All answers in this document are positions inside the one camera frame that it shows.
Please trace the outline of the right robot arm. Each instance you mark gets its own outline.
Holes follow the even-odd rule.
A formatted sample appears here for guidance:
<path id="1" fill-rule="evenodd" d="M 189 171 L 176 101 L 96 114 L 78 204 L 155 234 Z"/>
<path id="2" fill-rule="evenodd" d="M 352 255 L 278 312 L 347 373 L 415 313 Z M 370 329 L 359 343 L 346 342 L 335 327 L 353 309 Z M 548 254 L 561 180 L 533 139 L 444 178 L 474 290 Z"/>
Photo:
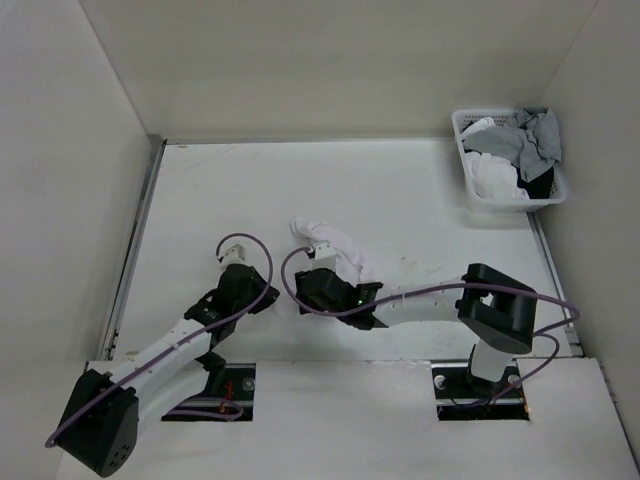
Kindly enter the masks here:
<path id="1" fill-rule="evenodd" d="M 468 266 L 459 280 L 479 289 L 447 288 L 443 283 L 424 296 L 403 292 L 386 308 L 374 305 L 383 284 L 356 286 L 342 280 L 330 268 L 294 274 L 295 295 L 301 314 L 321 312 L 362 331 L 386 329 L 404 323 L 457 322 L 477 337 L 468 367 L 466 388 L 479 398 L 496 395 L 514 357 L 532 351 L 537 300 L 533 289 L 481 263 Z M 411 298 L 416 307 L 398 312 Z"/>

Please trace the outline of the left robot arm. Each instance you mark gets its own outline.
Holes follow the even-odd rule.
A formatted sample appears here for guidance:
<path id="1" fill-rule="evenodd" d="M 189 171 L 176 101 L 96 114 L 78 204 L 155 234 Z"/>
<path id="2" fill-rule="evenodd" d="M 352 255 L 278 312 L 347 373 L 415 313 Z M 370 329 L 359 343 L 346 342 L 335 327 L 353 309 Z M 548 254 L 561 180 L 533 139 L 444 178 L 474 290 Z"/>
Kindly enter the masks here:
<path id="1" fill-rule="evenodd" d="M 264 311 L 279 295 L 254 267 L 226 267 L 217 287 L 133 360 L 81 375 L 47 446 L 61 448 L 101 478 L 113 475 L 148 424 L 196 394 L 210 399 L 221 393 L 225 362 L 214 348 L 242 316 Z"/>

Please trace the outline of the white tank top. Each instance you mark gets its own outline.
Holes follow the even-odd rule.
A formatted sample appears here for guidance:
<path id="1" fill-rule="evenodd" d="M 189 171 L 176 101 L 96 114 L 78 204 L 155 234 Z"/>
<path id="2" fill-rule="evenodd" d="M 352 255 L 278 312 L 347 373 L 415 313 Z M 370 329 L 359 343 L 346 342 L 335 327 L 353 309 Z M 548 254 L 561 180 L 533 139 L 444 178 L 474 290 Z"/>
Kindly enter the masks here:
<path id="1" fill-rule="evenodd" d="M 310 244 L 328 242 L 337 254 L 336 273 L 351 285 L 376 281 L 376 275 L 364 251 L 347 234 L 323 221 L 307 221 L 296 216 L 289 222 L 292 235 Z"/>

